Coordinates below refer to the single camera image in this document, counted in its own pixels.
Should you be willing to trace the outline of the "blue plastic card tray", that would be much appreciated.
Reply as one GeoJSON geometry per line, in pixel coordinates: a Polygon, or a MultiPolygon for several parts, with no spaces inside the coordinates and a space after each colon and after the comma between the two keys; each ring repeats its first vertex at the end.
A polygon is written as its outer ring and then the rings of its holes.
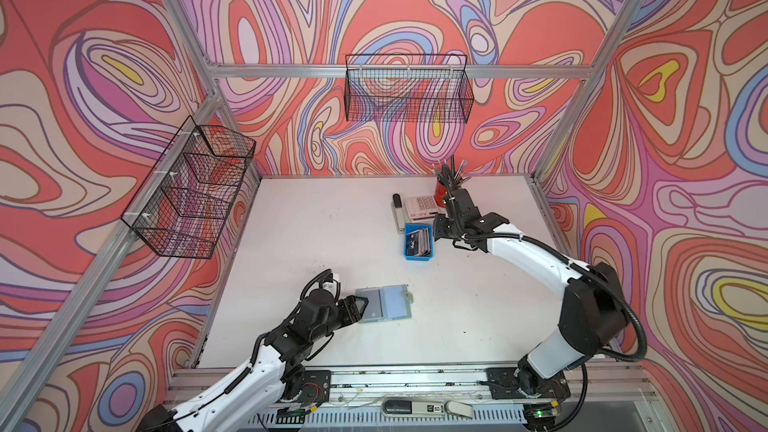
{"type": "Polygon", "coordinates": [[[405,226],[404,257],[410,261],[429,261],[434,255],[433,229],[426,224],[405,226]]]}

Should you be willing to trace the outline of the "dark grey card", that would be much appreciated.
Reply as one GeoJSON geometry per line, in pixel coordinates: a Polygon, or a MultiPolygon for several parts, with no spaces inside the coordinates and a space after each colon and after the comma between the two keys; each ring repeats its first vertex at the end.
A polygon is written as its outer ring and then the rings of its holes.
{"type": "Polygon", "coordinates": [[[358,295],[367,300],[362,321],[374,322],[381,320],[383,318],[381,291],[378,288],[361,289],[358,295]]]}

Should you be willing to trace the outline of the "mint green card holder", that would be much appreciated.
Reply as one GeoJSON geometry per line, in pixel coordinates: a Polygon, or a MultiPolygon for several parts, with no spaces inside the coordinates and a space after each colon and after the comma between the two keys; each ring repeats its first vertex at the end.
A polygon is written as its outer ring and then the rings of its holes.
{"type": "MultiPolygon", "coordinates": [[[[383,318],[374,322],[386,322],[405,320],[412,317],[411,305],[413,303],[413,297],[407,286],[390,285],[383,287],[371,287],[378,288],[381,291],[382,306],[383,306],[383,318]]],[[[358,292],[361,289],[355,291],[355,296],[359,296],[358,292]]]]}

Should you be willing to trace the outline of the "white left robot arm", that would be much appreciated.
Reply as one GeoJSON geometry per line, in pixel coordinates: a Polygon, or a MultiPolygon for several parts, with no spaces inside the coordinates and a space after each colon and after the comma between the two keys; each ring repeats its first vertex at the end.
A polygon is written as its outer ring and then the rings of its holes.
{"type": "Polygon", "coordinates": [[[140,431],[236,431],[253,413],[301,393],[304,363],[314,344],[360,322],[369,300],[341,295],[330,269],[312,278],[295,307],[256,339],[250,356],[214,385],[168,410],[159,405],[141,419],[140,431]]]}

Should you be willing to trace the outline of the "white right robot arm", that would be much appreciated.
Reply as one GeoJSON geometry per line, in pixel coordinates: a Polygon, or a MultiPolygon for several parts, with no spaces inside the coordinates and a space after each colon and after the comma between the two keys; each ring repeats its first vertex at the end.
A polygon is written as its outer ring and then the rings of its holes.
{"type": "Polygon", "coordinates": [[[459,186],[446,189],[444,205],[445,212],[434,220],[436,239],[449,239],[456,248],[502,259],[561,300],[555,330],[517,362],[515,382],[523,395],[542,394],[555,376],[596,355],[622,362],[646,358],[647,334],[612,266],[571,258],[497,213],[483,215],[469,192],[459,186]]]}

